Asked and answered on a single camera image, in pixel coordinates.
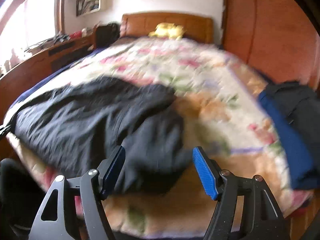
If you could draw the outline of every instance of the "black bag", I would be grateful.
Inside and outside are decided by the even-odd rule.
[[[299,82],[269,84],[265,89],[288,123],[300,133],[320,172],[320,100]]]
[[[96,35],[98,48],[110,46],[120,37],[120,25],[118,23],[101,25],[97,28]]]

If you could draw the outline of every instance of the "wooden headboard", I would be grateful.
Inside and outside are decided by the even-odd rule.
[[[147,36],[161,22],[182,25],[184,37],[201,43],[213,43],[213,20],[207,17],[172,12],[143,12],[122,16],[120,37]]]

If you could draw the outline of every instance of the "window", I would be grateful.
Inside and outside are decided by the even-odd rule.
[[[55,0],[26,0],[7,22],[0,35],[0,65],[30,46],[56,35]]]

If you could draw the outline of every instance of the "blue cloth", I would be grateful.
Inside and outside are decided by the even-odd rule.
[[[272,118],[282,147],[286,152],[291,187],[302,190],[319,188],[320,175],[317,173],[311,154],[298,132],[288,124],[265,91],[260,93],[258,101]]]
[[[95,55],[97,55],[99,52],[103,51],[106,48],[99,48],[99,49],[95,49],[91,54],[87,55],[86,57],[93,57]],[[75,62],[80,62],[83,59],[85,59],[86,57],[83,57],[79,60],[76,60]],[[39,88],[41,88],[42,86],[44,86],[45,84],[47,84],[50,80],[52,80],[53,78],[55,78],[56,76],[58,76],[60,73],[64,72],[65,70],[69,69],[75,62],[72,62],[71,64],[57,70],[56,72],[54,72],[53,74],[51,74],[50,76],[48,76],[47,78],[41,80],[38,84],[36,84],[34,87],[28,89],[27,91],[25,91],[24,93],[22,93],[9,107],[9,109],[11,107],[13,107],[16,103],[18,102],[22,102],[23,100],[27,99],[33,92],[37,91]]]

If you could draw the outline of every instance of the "blue gripper pad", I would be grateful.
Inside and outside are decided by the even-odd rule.
[[[213,200],[216,200],[218,197],[218,191],[216,186],[216,179],[212,174],[205,158],[209,160],[208,157],[204,156],[204,151],[198,147],[193,149],[192,159],[195,164],[196,170],[200,177],[202,186],[207,195],[209,195]]]
[[[121,169],[125,161],[125,149],[122,146],[117,146],[111,156],[103,160],[108,163],[111,161],[110,166],[103,177],[103,186],[100,192],[103,200],[106,199],[111,193],[116,185],[118,177],[120,175]]]

